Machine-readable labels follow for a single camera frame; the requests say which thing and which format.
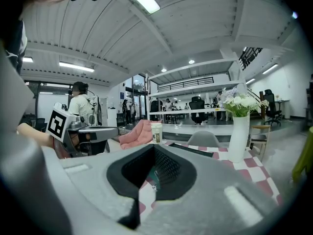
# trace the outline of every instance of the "wooden chair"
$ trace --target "wooden chair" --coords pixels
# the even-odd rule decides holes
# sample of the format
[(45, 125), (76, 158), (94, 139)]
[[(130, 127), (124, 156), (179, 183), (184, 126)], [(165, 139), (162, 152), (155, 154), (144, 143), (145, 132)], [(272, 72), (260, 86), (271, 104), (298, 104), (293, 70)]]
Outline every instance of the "wooden chair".
[(253, 125), (251, 126), (254, 129), (259, 129), (259, 130), (266, 130), (268, 129), (268, 135), (266, 136), (263, 133), (257, 134), (257, 135), (250, 135), (250, 140), (249, 140), (249, 147), (251, 146), (252, 143), (259, 143), (261, 144), (260, 148), (260, 153), (263, 151), (261, 161), (263, 160), (264, 154), (266, 152), (267, 146), (268, 146), (268, 139), (269, 139), (269, 132), (270, 132), (270, 125)]

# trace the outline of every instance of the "desk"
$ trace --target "desk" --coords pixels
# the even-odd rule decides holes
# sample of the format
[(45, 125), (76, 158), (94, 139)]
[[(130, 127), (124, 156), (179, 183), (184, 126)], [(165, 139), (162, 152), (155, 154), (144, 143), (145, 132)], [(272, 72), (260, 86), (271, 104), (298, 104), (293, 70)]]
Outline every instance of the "desk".
[[(172, 144), (171, 142), (164, 142), (165, 145)], [(196, 149), (199, 151), (204, 152), (213, 152), (213, 159), (217, 159), (225, 163), (226, 165), (230, 166), (231, 168), (235, 169), (236, 171), (240, 172), (243, 177), (247, 180), (252, 181), (255, 183), (261, 190), (263, 190), (266, 194), (274, 199), (274, 201), (280, 205), (282, 203), (281, 196), (279, 191), (269, 176), (268, 172), (264, 168), (261, 161), (255, 154), (247, 147), (245, 151), (244, 160), (240, 163), (233, 163), (228, 160), (227, 148), (215, 148), (215, 147), (201, 147), (201, 146), (193, 146), (193, 145), (183, 145), (192, 149)], [(152, 186), (155, 185), (155, 182), (152, 181), (145, 181), (142, 187), (139, 190), (139, 212), (140, 212), (140, 219), (144, 219), (149, 215), (154, 207), (155, 203), (155, 196), (154, 199), (151, 197), (145, 197), (144, 199), (140, 199), (140, 194), (151, 192)]]
[(290, 118), (290, 100), (279, 100), (275, 101), (276, 109), (282, 111), (284, 118)]

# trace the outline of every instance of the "shelf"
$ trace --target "shelf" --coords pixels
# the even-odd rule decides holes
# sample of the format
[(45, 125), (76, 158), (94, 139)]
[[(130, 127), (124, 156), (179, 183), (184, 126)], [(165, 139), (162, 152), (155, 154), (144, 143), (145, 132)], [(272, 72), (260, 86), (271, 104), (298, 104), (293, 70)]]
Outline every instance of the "shelf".
[(179, 95), (184, 95), (184, 94), (197, 94), (197, 93), (203, 93), (203, 92), (208, 92), (208, 91), (221, 91), (222, 88), (224, 87), (226, 89), (231, 89), (240, 83), (245, 83), (245, 81), (234, 80), (234, 81), (228, 81), (228, 82), (223, 82), (223, 83), (210, 83), (210, 84), (203, 84), (203, 85), (195, 85), (195, 86), (174, 89), (170, 91), (153, 93), (153, 94), (149, 94), (148, 96), (167, 97), (167, 96), (179, 96)]
[(169, 112), (150, 112), (149, 115), (167, 115), (167, 114), (188, 114), (188, 113), (200, 113), (200, 112), (225, 112), (222, 108), (208, 108), (198, 110), (181, 110), (181, 111), (169, 111)]

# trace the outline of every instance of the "white ceiling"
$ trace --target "white ceiling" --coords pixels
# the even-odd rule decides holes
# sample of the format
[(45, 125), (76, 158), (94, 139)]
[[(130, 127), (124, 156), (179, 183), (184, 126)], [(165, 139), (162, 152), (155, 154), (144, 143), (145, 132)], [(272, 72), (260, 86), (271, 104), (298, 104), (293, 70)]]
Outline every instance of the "white ceiling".
[[(34, 63), (24, 63), (22, 75), (113, 86), (141, 72), (177, 68), (182, 60), (217, 53), (223, 46), (234, 51), (245, 46), (282, 48), (281, 38), (288, 37), (283, 33), (292, 20), (282, 0), (156, 1), (161, 9), (152, 15), (133, 0), (66, 0), (27, 8), (26, 55)], [(61, 68), (59, 61), (95, 72)], [(212, 65), (197, 72), (221, 69), (225, 67)]]

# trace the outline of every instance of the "white shirt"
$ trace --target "white shirt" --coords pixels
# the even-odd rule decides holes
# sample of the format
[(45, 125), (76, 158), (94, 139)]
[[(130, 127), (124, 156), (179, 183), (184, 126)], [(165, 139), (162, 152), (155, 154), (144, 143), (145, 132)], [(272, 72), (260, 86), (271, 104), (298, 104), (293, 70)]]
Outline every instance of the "white shirt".
[(79, 115), (80, 117), (84, 117), (85, 121), (87, 121), (88, 117), (94, 114), (95, 119), (97, 118), (97, 112), (93, 110), (92, 103), (88, 103), (90, 98), (86, 95), (78, 95), (72, 98), (69, 104), (68, 112), (72, 114)]
[(170, 111), (171, 109), (172, 109), (172, 104), (166, 102), (166, 103), (165, 103), (165, 111)]

